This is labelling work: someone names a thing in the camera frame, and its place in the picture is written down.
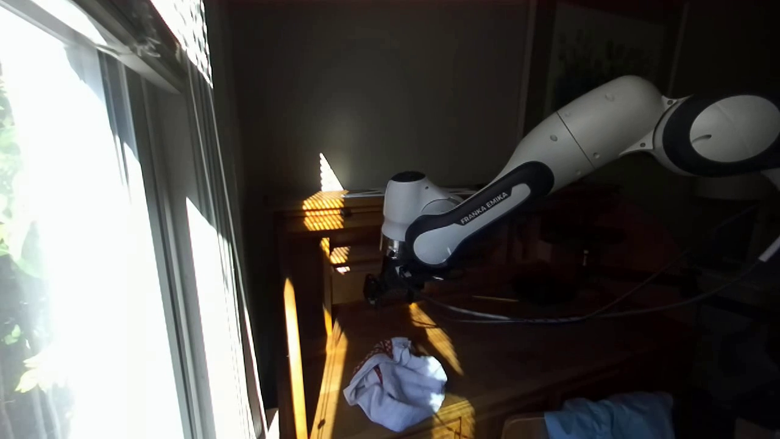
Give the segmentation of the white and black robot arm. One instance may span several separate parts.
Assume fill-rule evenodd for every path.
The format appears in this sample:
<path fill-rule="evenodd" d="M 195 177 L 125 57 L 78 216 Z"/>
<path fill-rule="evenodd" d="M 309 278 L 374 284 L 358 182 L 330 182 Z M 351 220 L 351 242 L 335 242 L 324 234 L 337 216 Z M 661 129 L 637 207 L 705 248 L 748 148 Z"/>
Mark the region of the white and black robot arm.
<path fill-rule="evenodd" d="M 461 248 L 507 214 L 628 154 L 650 154 L 680 175 L 763 172 L 777 182 L 780 101 L 766 94 L 665 97 L 639 75 L 620 75 L 539 122 L 502 171 L 461 197 L 420 171 L 396 172 L 382 194 L 382 262 L 363 296 L 420 293 L 444 278 Z"/>

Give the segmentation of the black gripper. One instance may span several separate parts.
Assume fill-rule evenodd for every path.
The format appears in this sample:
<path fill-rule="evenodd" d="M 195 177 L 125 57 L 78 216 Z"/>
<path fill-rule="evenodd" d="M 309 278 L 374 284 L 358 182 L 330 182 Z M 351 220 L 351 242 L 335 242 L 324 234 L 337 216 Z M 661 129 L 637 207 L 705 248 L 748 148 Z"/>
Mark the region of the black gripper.
<path fill-rule="evenodd" d="M 377 305 L 390 294 L 403 294 L 407 303 L 414 303 L 421 287 L 421 278 L 404 273 L 396 257 L 386 256 L 381 268 L 363 278 L 363 300 Z"/>

